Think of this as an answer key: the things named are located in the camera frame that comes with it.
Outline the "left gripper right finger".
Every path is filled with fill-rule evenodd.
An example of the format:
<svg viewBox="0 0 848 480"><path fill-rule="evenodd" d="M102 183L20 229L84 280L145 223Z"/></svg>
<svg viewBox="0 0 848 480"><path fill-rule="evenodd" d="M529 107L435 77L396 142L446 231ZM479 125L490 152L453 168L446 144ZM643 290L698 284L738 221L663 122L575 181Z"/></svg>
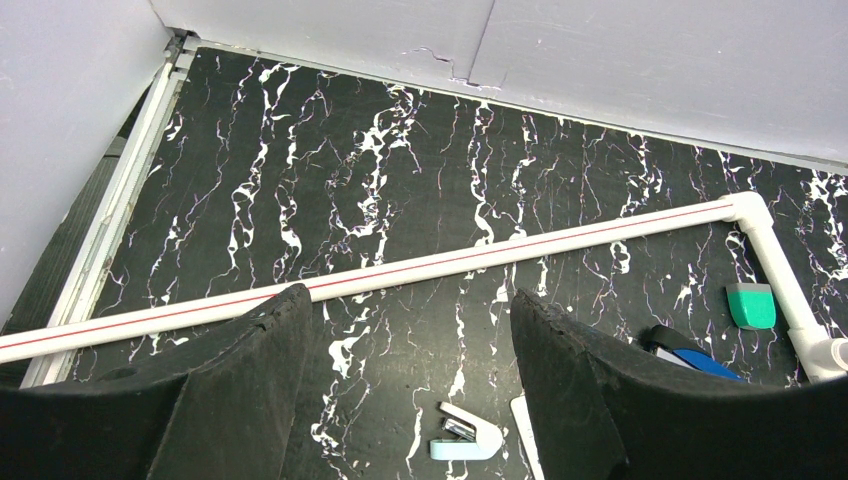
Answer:
<svg viewBox="0 0 848 480"><path fill-rule="evenodd" d="M520 290L511 333L548 479L843 479L847 383L676 366Z"/></svg>

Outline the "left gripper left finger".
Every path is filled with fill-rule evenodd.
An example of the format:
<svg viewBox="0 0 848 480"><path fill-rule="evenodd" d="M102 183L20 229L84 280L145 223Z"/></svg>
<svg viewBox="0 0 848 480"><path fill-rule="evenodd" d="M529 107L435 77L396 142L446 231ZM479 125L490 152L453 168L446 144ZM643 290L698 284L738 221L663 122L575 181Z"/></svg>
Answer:
<svg viewBox="0 0 848 480"><path fill-rule="evenodd" d="M314 343L297 284L88 382L1 391L5 479L276 479Z"/></svg>

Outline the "white PVC pipe frame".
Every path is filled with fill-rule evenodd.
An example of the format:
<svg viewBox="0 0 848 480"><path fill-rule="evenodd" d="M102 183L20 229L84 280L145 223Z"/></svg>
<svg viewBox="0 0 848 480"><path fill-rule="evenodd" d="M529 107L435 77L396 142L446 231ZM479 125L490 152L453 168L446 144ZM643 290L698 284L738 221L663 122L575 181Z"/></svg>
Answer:
<svg viewBox="0 0 848 480"><path fill-rule="evenodd" d="M704 225L738 224L747 236L786 319L798 360L812 382L847 374L847 341L820 324L789 264L762 198L748 191L718 200L550 233L416 257L304 280L315 301L487 269L547 255ZM1 361L14 362L239 317L284 290L272 285L46 327L1 338Z"/></svg>

